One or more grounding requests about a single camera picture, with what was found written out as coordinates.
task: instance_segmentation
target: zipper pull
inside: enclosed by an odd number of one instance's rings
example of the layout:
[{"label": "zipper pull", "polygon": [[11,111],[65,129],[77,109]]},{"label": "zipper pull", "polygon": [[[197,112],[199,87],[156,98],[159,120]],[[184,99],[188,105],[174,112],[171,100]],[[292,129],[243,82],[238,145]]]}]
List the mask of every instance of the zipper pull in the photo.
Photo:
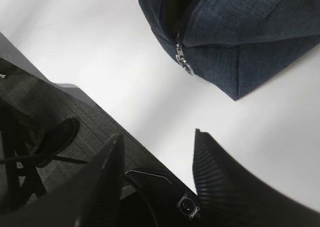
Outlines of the zipper pull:
[{"label": "zipper pull", "polygon": [[181,45],[177,43],[175,46],[176,46],[176,52],[177,52],[177,54],[175,55],[176,60],[184,68],[185,71],[187,71],[190,75],[193,76],[195,73],[191,68],[190,64],[188,64],[188,62],[186,61]]}]

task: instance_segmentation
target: white surface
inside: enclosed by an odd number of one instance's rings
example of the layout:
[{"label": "white surface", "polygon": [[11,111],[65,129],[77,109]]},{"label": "white surface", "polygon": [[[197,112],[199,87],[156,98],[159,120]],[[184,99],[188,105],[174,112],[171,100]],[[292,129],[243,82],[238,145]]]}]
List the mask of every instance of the white surface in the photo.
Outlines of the white surface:
[{"label": "white surface", "polygon": [[0,0],[0,32],[50,81],[80,87],[192,190],[199,128],[320,211],[320,48],[234,102],[167,56],[137,0]]}]

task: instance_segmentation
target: gray fabric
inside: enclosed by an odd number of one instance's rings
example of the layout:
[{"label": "gray fabric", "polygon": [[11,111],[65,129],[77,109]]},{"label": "gray fabric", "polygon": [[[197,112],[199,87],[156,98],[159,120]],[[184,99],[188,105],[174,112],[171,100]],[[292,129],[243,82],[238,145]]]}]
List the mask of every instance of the gray fabric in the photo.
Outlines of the gray fabric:
[{"label": "gray fabric", "polygon": [[[38,120],[46,129],[67,118],[78,118],[79,133],[60,156],[90,161],[112,134],[122,133],[126,146],[125,171],[139,168],[169,172],[97,104],[89,106],[21,69],[17,69],[5,79],[0,79],[0,98]],[[82,165],[52,161],[47,167],[39,168],[38,172],[44,186],[51,192],[81,168]]]},{"label": "gray fabric", "polygon": [[[166,1],[139,3],[152,29],[156,20],[153,32],[176,61],[177,40],[168,36],[162,21],[170,11]],[[319,4],[320,0],[199,0],[190,9],[180,42],[185,59],[196,75],[237,100],[320,43]]]},{"label": "gray fabric", "polygon": [[10,74],[15,69],[9,68],[5,61],[8,61],[29,74],[55,86],[63,92],[76,97],[90,106],[95,103],[81,89],[71,84],[54,84],[47,78],[0,32],[0,74]]}]

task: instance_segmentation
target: ribbed black material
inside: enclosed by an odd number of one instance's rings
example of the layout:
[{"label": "ribbed black material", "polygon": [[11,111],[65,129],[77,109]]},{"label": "ribbed black material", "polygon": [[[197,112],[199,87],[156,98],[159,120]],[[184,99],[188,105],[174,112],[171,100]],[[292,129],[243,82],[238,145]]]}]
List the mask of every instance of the ribbed black material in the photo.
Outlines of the ribbed black material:
[{"label": "ribbed black material", "polygon": [[193,177],[202,226],[319,227],[320,214],[279,193],[196,131]]}]

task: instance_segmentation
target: textured black surface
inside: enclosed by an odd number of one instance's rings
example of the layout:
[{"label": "textured black surface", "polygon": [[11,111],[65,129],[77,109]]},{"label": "textured black surface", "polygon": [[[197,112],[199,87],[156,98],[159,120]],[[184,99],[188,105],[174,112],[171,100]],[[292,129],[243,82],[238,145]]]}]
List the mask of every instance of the textured black surface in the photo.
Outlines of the textured black surface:
[{"label": "textured black surface", "polygon": [[203,226],[320,226],[318,212],[262,182],[208,133],[199,130],[195,135],[193,177]]},{"label": "textured black surface", "polygon": [[[137,168],[169,171],[97,104],[89,106],[19,68],[6,79],[0,79],[0,98],[46,129],[76,117],[80,121],[79,133],[60,156],[90,161],[112,134],[121,133],[126,146],[125,171]],[[51,192],[81,168],[81,165],[52,161],[38,172],[47,191]]]},{"label": "textured black surface", "polygon": [[35,203],[2,215],[0,226],[113,227],[120,200],[123,148],[123,138],[113,135],[73,178]]}]

